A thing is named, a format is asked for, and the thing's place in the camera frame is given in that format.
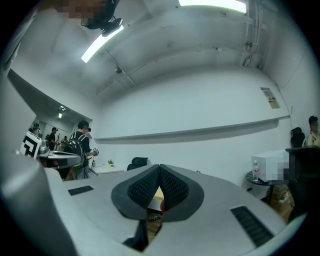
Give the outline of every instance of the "black office chair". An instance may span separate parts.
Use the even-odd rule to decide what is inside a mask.
[[[306,136],[300,127],[291,130],[291,146],[293,148],[301,148]]]
[[[135,157],[128,165],[127,171],[140,168],[147,165],[148,157]]]
[[[320,195],[320,147],[288,148],[286,151],[289,152],[289,169],[284,179],[289,180],[288,188],[294,200],[290,222],[316,209]]]

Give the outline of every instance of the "person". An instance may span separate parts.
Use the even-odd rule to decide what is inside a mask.
[[[55,134],[57,133],[57,128],[56,127],[52,127],[51,129],[51,134],[49,136],[49,149],[50,150],[55,150],[55,145],[60,145],[60,143],[58,143],[56,141],[56,136]]]
[[[61,142],[60,151],[64,151],[65,146],[68,143],[67,136],[64,136],[64,139],[62,139],[60,142]]]
[[[39,124],[35,124],[34,125],[34,129],[32,132],[35,136],[38,136],[39,138],[41,138],[41,130],[39,129]]]
[[[91,152],[89,143],[90,140],[86,136],[86,134],[90,131],[89,123],[85,120],[82,120],[78,124],[78,130],[72,133],[70,137],[70,141],[76,140],[80,143],[82,150],[84,151],[84,154],[87,157],[91,156],[97,156],[97,152],[93,151]],[[89,161],[88,158],[85,159],[84,164],[80,166],[79,168],[74,168],[72,171],[73,179],[80,180],[80,179],[87,179],[89,178]]]
[[[318,146],[320,147],[320,139],[318,132],[318,118],[316,116],[309,117],[310,133],[304,141],[304,146]]]

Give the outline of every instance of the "black vent grille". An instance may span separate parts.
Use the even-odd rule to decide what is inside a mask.
[[[272,233],[245,206],[231,209],[255,246],[259,247],[273,238]]]

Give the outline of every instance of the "man with backpack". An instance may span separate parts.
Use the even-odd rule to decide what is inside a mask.
[[[88,132],[91,131],[89,128],[89,123],[85,120],[82,120],[78,124],[78,130],[75,131],[71,137],[67,145],[65,146],[64,151],[68,151],[69,153],[81,154],[79,152],[72,152],[72,147],[68,146],[68,144],[79,143],[82,149],[82,158],[84,158],[83,163],[79,166],[75,166],[73,168],[72,174],[74,180],[87,179],[89,178],[89,160],[88,157],[97,156],[99,151],[94,148],[93,152],[90,150],[89,146],[89,138],[86,136]]]

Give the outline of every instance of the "ceiling light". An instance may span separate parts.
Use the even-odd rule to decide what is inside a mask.
[[[247,12],[244,2],[236,0],[179,0],[181,6],[216,6],[233,9],[242,13]]]
[[[102,34],[90,45],[90,47],[85,51],[85,53],[82,55],[81,59],[87,63],[90,58],[111,38],[113,38],[116,34],[118,34],[120,31],[124,29],[123,25],[120,25],[120,27],[109,34],[108,36],[104,37]]]

